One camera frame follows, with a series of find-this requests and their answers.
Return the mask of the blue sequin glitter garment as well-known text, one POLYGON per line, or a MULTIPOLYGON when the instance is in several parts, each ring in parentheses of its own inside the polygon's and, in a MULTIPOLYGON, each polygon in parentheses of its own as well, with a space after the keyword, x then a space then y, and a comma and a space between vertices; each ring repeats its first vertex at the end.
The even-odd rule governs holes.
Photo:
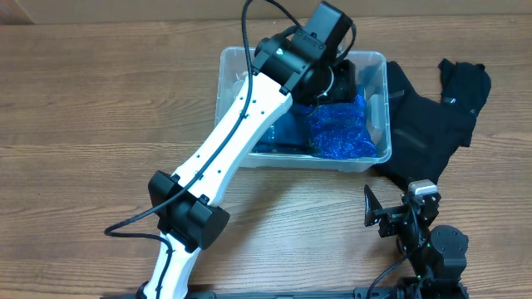
POLYGON ((320 159, 359 159, 377 156, 367 129, 367 103, 356 95, 351 102, 307 106, 294 104, 308 134, 311 155, 320 159))

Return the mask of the blue denim jeans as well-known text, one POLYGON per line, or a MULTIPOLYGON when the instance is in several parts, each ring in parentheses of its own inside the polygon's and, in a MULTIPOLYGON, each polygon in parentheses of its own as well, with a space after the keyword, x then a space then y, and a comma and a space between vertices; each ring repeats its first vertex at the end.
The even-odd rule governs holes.
POLYGON ((276 120, 252 148, 253 153, 311 154, 309 116, 312 106, 293 104, 276 120))

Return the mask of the black garment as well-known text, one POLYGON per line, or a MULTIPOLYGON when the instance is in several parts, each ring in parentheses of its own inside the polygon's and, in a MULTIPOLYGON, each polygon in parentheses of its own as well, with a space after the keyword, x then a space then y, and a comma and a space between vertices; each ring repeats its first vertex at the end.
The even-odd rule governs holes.
POLYGON ((418 180, 436 184, 458 148, 470 146, 490 93, 483 64, 444 59, 438 68, 442 91, 436 102, 419 95, 396 62, 387 63, 392 156, 376 170, 403 191, 418 180))

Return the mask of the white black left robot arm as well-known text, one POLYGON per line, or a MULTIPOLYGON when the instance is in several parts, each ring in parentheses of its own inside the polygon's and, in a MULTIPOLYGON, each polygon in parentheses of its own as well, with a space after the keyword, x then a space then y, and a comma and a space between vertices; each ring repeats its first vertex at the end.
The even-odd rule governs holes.
POLYGON ((229 213, 219 205, 245 156, 293 103, 316 108, 347 102, 354 75, 341 62, 340 42, 355 33, 351 18, 322 1, 306 25, 244 44, 248 75, 229 110, 205 142, 173 174, 156 172, 148 184, 159 218, 160 253, 138 298, 184 298, 201 250, 224 230, 229 213))

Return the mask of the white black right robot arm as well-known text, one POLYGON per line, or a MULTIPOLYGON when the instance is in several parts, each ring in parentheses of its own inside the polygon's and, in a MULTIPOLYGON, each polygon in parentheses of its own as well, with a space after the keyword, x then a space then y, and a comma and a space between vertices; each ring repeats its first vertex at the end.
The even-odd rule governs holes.
POLYGON ((467 298, 461 284, 466 269, 469 238, 458 228, 438 225, 430 228, 439 214, 441 196, 430 180, 408 185, 401 204, 383 208, 369 186, 364 187, 365 225, 377 224, 382 238, 396 237, 401 259, 383 271, 359 294, 364 298, 467 298), (394 287, 377 284, 403 262, 411 264, 415 275, 402 277, 394 287))

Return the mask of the clear plastic storage bin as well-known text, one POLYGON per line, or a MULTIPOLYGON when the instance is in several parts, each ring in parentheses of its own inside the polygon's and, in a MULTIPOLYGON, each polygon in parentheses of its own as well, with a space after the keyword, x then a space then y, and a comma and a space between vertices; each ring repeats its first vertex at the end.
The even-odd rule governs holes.
MULTIPOLYGON (((363 172, 374 164, 383 164, 392 156, 387 61, 378 51, 350 51, 346 58, 356 67, 357 89, 366 100, 366 127, 377 148, 374 157, 358 159, 318 159, 303 154, 249 153, 243 168, 331 169, 363 172)), ((215 123, 224 117, 247 75, 244 49, 227 47, 220 54, 215 123)))

